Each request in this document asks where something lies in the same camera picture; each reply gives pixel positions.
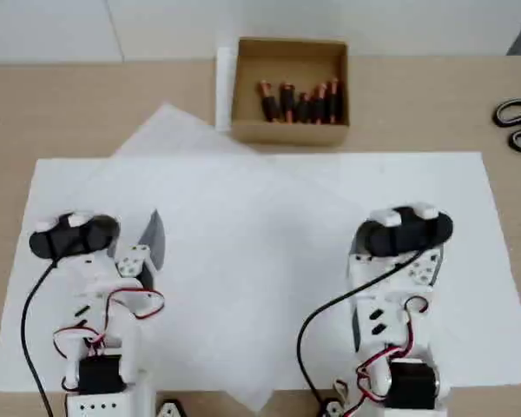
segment mounting hole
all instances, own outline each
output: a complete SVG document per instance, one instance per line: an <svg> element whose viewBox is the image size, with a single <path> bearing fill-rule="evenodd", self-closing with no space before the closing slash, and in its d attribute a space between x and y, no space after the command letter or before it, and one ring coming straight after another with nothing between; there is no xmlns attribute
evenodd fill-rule
<svg viewBox="0 0 521 417"><path fill-rule="evenodd" d="M384 313L384 311L382 311L380 308L377 308L376 310L374 310L371 315L368 316L369 319L371 320L376 320L378 319L382 314Z"/></svg>
<svg viewBox="0 0 521 417"><path fill-rule="evenodd" d="M384 330L386 330L386 327L387 327L386 324L380 323L373 329L373 331L371 333L375 334L375 335L381 334Z"/></svg>

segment white paper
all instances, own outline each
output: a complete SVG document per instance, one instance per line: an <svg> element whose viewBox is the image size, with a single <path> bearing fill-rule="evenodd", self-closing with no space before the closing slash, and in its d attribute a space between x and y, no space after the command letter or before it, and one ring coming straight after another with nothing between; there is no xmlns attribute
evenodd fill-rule
<svg viewBox="0 0 521 417"><path fill-rule="evenodd" d="M219 132L230 130L232 101L237 66L237 47L221 47L216 51L216 122Z"/></svg>
<svg viewBox="0 0 521 417"><path fill-rule="evenodd" d="M305 387L294 357L302 320L345 290L348 246L368 212L411 201L434 203L455 222L434 306L440 373L457 387L521 383L521 307L478 154L271 158L293 174L242 156L119 158L74 197L77 209L117 215L127 242L151 207L165 221L158 282L167 308L144 322L158 389L227 389L259 408L270 387ZM58 188L79 187L101 165L37 165L3 312L0 391L35 390L18 341L23 300L46 266L27 248L34 221L73 209ZM61 269L50 276L28 324L49 390L63 373L50 334L69 298L65 283ZM319 387L352 369L349 323L344 303L308 331L305 361Z"/></svg>
<svg viewBox="0 0 521 417"><path fill-rule="evenodd" d="M214 131L201 119L164 103L114 156L178 156L254 152Z"/></svg>

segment wooden table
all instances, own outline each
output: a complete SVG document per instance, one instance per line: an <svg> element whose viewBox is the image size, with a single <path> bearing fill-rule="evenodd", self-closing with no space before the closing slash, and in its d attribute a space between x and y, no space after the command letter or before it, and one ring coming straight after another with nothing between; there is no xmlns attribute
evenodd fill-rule
<svg viewBox="0 0 521 417"><path fill-rule="evenodd" d="M521 56L357 57L350 71L352 127L340 150L483 152L521 296L521 155L490 122L495 104L521 96ZM35 160L109 156L162 101L212 122L214 62L0 66L0 314ZM251 415L226 394L177 396L189 417ZM62 396L52 400L62 415ZM521 416L521 386L454 390L450 412ZM309 393L294 391L275 394L262 415L314 413ZM36 394L0 394L0 417L18 415L44 415Z"/></svg>

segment white robotic arm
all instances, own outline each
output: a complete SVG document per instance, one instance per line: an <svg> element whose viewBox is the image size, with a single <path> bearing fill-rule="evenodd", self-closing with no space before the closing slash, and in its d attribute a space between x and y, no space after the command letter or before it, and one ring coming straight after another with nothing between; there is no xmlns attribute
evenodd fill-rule
<svg viewBox="0 0 521 417"><path fill-rule="evenodd" d="M74 307L53 336L57 352L66 359L62 385L73 393L66 399L69 417L87 416L96 408L104 417L155 415L155 391L142 365L139 320L164 307L164 297L154 289L163 262L163 233L155 212L140 243L117 251L115 259L119 224L106 215L51 218L40 222L30 237L35 255L53 260L81 284L74 292ZM153 254L158 242L162 253ZM176 400L167 401L158 415L185 416Z"/></svg>
<svg viewBox="0 0 521 417"><path fill-rule="evenodd" d="M359 227L346 277L366 287L350 298L360 364L337 380L340 400L321 415L445 416L449 386L433 361L429 312L451 234L452 220L424 203L376 211Z"/></svg>

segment brown box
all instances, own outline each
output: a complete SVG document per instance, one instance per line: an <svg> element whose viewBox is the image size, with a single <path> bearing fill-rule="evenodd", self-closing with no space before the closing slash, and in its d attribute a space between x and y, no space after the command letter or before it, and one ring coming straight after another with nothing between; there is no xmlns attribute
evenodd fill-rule
<svg viewBox="0 0 521 417"><path fill-rule="evenodd" d="M259 81L272 84L280 102L280 84L295 85L312 95L314 88L337 77L342 83L343 117L340 124L267 122L261 107ZM241 142L294 145L335 145L349 128L347 44L271 38L242 38L239 42L232 104L232 134Z"/></svg>

